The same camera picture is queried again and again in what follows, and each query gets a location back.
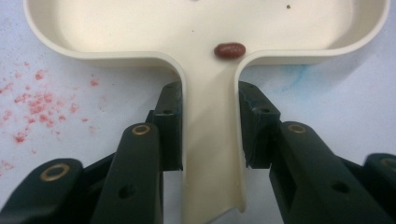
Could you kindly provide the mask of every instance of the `cream plastic tray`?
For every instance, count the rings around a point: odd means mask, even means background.
[[[99,66],[167,66],[183,84],[183,220],[245,209],[237,83],[252,64],[319,63],[379,32],[389,0],[25,0],[36,36]],[[239,42],[237,60],[215,57]]]

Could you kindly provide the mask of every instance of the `brass screw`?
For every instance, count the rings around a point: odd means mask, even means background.
[[[149,133],[149,126],[145,124],[138,125],[132,129],[132,133],[136,135],[143,135]]]
[[[381,164],[388,167],[391,171],[396,172],[396,160],[393,158],[385,158],[381,160]]]
[[[291,124],[289,125],[288,129],[294,133],[306,133],[306,128],[299,124]]]
[[[50,172],[56,169],[62,169],[59,174],[51,175]],[[65,163],[58,163],[47,168],[43,173],[41,173],[40,178],[42,181],[50,182],[61,178],[66,175],[70,170],[70,166]]]

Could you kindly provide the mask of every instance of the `blue stain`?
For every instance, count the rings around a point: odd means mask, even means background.
[[[293,75],[297,73],[295,79],[287,86],[282,88],[281,91],[290,91],[291,89],[295,88],[300,81],[303,79],[304,75],[308,72],[308,66],[305,64],[302,65],[287,65],[285,66],[285,75]]]

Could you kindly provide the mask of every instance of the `brown bean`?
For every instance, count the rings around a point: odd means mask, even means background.
[[[236,59],[243,56],[246,52],[245,46],[239,43],[219,44],[214,52],[221,59]]]

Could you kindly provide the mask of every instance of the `black bracket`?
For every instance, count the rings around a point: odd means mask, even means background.
[[[335,156],[315,131],[281,122],[254,85],[239,82],[246,165],[271,169],[285,223],[395,223],[396,157],[363,166]],[[146,123],[127,128],[115,154],[82,168],[58,159],[37,167],[10,196],[0,223],[163,223],[163,171],[182,170],[181,83],[163,88]]]

